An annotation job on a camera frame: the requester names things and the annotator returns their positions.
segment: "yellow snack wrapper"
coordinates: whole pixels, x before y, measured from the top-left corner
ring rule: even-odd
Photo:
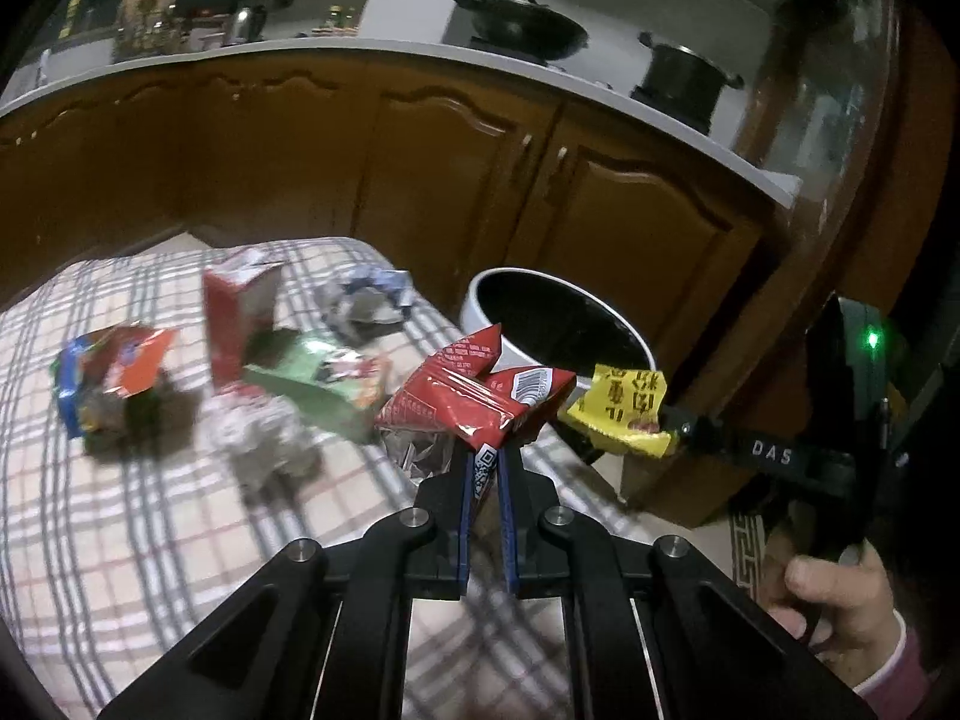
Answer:
[[[656,429],[656,414],[666,395],[666,378],[659,370],[626,370],[597,365],[590,389],[560,420],[585,433],[604,452],[640,452],[663,457],[671,434]]]

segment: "crumpled plastic bag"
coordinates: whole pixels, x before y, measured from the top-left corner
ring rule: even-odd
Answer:
[[[320,461],[313,430],[287,397],[234,386],[200,406],[200,444],[228,463],[243,488],[260,490],[274,473],[308,475]]]
[[[400,324],[414,304],[407,271],[358,265],[314,290],[323,321],[353,346]]]

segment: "cabinet handle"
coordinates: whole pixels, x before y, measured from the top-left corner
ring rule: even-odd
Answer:
[[[520,172],[523,170],[523,166],[527,162],[527,153],[530,151],[530,143],[533,143],[534,136],[529,132],[523,136],[523,140],[520,141],[520,156],[517,156],[517,162],[514,163],[514,175],[512,176],[512,181],[517,183],[517,180],[520,178]]]
[[[553,170],[550,172],[550,177],[547,178],[546,201],[550,203],[550,205],[557,204],[557,201],[554,199],[554,189],[555,184],[557,183],[557,177],[560,175],[560,171],[563,170],[563,162],[566,160],[566,153],[568,153],[566,146],[560,146],[560,149],[557,151],[557,160],[554,162]]]

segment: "floor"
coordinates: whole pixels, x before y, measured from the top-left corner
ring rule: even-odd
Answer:
[[[143,253],[181,254],[186,251],[202,251],[206,248],[210,247],[199,238],[194,238],[190,233],[181,233],[179,235],[174,235],[172,238],[168,238],[166,241],[161,241],[159,244],[147,248],[147,250],[144,250]]]

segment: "wok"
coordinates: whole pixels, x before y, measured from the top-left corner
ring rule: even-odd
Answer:
[[[536,0],[453,0],[472,11],[477,35],[537,59],[564,59],[587,45],[587,30]]]

